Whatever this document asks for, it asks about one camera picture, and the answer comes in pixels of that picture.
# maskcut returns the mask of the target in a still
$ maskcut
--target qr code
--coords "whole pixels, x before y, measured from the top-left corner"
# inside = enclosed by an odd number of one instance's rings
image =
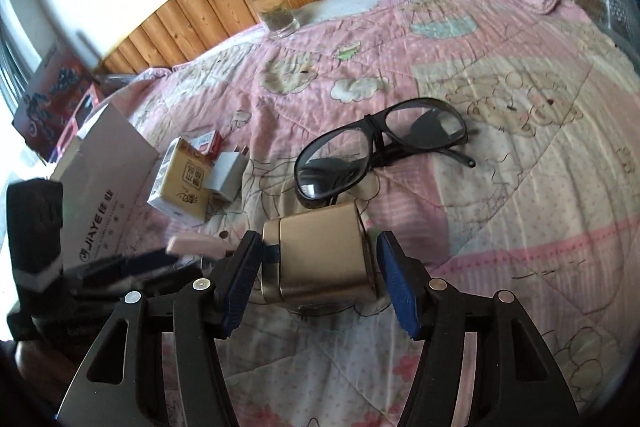
[[[182,179],[199,190],[202,187],[203,176],[204,170],[187,160],[187,165],[184,168]]]

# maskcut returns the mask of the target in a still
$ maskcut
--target metal rivet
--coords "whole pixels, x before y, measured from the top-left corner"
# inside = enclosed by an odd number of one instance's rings
[[[511,304],[516,298],[510,291],[502,290],[498,293],[498,299],[505,304]]]
[[[436,277],[436,279],[429,281],[429,288],[436,290],[436,292],[441,292],[447,288],[447,281]]]
[[[194,290],[206,290],[209,286],[211,286],[211,281],[205,277],[193,281]]]
[[[127,304],[135,304],[142,298],[142,294],[140,292],[129,292],[124,296],[124,301]]]

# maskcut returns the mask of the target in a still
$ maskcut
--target person's hand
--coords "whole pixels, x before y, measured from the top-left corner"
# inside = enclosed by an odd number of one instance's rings
[[[24,380],[56,410],[78,369],[67,357],[43,341],[18,343],[15,363]]]

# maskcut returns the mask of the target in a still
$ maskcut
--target glasses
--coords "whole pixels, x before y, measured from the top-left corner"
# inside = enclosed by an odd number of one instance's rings
[[[296,195],[306,208],[335,204],[372,168],[414,154],[437,152],[469,168],[473,158],[451,149],[468,141],[465,121],[448,103],[414,98],[315,139],[294,166]]]

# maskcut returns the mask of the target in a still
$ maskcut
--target patterned blanket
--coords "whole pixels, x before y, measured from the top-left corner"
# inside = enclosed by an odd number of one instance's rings
[[[292,170],[308,142],[416,96],[460,111],[478,166],[412,156],[342,197],[434,277],[480,295],[513,291],[585,402],[640,316],[640,82],[570,1],[378,0],[282,40],[250,30],[174,71],[147,71],[112,102],[161,153],[211,127],[225,148],[249,147],[241,193],[212,204],[201,230],[236,243],[303,210]],[[145,205],[151,182],[122,239],[132,255],[181,229]],[[242,427],[394,425],[420,349],[385,297],[306,321],[250,304],[218,343]],[[455,425],[465,424],[473,359],[467,350]],[[180,425],[174,369],[168,356]]]

